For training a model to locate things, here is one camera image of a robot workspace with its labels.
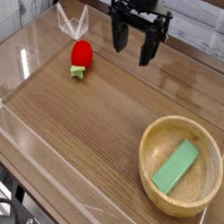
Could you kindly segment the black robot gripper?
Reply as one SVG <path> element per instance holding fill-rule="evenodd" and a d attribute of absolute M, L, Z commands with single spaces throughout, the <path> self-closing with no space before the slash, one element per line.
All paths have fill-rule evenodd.
<path fill-rule="evenodd" d="M 159 0 L 111 0 L 109 15 L 112 17 L 112 39 L 117 53 L 127 45 L 127 24 L 146 30 L 145 43 L 140 52 L 140 66 L 148 65 L 155 57 L 160 44 L 157 28 L 167 31 L 173 18 L 172 12 Z"/>

